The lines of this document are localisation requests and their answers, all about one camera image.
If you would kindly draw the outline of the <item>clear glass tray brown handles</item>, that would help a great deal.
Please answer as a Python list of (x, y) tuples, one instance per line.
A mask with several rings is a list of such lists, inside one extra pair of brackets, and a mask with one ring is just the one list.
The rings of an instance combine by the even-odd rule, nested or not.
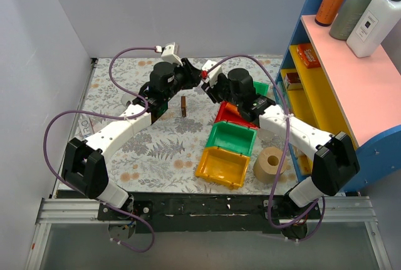
[(174, 97), (168, 103), (167, 111), (162, 115), (161, 119), (167, 120), (171, 118), (185, 118), (187, 116), (187, 98), (186, 96)]

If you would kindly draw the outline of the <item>clear glass cup brown band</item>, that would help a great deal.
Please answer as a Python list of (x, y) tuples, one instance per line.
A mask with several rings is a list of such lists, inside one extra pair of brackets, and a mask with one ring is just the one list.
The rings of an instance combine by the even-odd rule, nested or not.
[(136, 99), (136, 96), (135, 96), (135, 95), (131, 95), (131, 94), (129, 94), (129, 93), (125, 93), (125, 94), (122, 96), (122, 99), (121, 99), (122, 105), (123, 105), (124, 107), (128, 107), (129, 105), (132, 104), (132, 102), (134, 101), (134, 99)]

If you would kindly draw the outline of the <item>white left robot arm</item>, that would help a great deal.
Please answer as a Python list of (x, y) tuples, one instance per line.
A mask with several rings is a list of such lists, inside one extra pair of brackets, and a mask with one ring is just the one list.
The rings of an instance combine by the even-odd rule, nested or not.
[(109, 179), (107, 162), (136, 133), (156, 122), (179, 91), (195, 88), (200, 82), (201, 71), (186, 58), (179, 65), (156, 63), (149, 81), (127, 106), (121, 120), (84, 140), (74, 138), (68, 142), (61, 174), (64, 181), (89, 199), (110, 204), (118, 219), (128, 219), (133, 214), (133, 204), (128, 192)]

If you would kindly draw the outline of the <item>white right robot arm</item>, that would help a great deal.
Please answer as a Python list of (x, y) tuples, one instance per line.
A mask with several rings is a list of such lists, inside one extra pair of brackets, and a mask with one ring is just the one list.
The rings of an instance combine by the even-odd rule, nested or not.
[(246, 121), (276, 135), (288, 137), (313, 162), (311, 177), (288, 191), (284, 213), (298, 218), (306, 206), (322, 195), (336, 195), (360, 171), (352, 140), (345, 132), (336, 135), (319, 130), (300, 119), (286, 115), (273, 100), (256, 92), (248, 70), (235, 68), (201, 72), (202, 89), (214, 103), (227, 101), (237, 107)]

